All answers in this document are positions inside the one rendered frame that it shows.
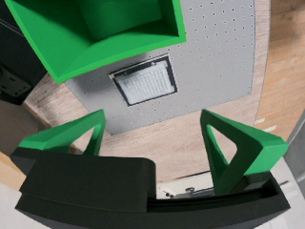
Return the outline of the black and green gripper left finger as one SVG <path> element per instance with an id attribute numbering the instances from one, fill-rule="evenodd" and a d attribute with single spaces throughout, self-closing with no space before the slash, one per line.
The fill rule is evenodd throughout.
<path id="1" fill-rule="evenodd" d="M 70 122 L 27 136 L 17 147 L 69 154 L 70 145 L 94 127 L 90 141 L 82 155 L 99 156 L 105 124 L 104 110 L 100 109 Z"/>

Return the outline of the green open-top bin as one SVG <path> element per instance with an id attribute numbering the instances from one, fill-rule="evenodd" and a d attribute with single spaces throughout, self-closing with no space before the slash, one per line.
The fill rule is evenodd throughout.
<path id="1" fill-rule="evenodd" d="M 180 0 L 5 0 L 56 84 L 187 42 Z"/>

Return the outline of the white well plate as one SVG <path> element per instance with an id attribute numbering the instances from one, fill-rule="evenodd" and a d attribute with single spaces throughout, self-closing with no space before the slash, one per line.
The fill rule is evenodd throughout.
<path id="1" fill-rule="evenodd" d="M 172 92 L 164 63 L 125 75 L 117 80 L 131 104 Z"/>

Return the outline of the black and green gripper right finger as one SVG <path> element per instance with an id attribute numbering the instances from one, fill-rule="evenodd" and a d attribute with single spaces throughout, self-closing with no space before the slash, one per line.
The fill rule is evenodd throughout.
<path id="1" fill-rule="evenodd" d="M 201 110 L 199 122 L 215 195 L 230 193 L 248 174 L 270 171 L 288 150 L 282 137 L 206 109 Z M 235 144 L 236 153 L 230 163 L 220 150 L 211 126 Z"/>

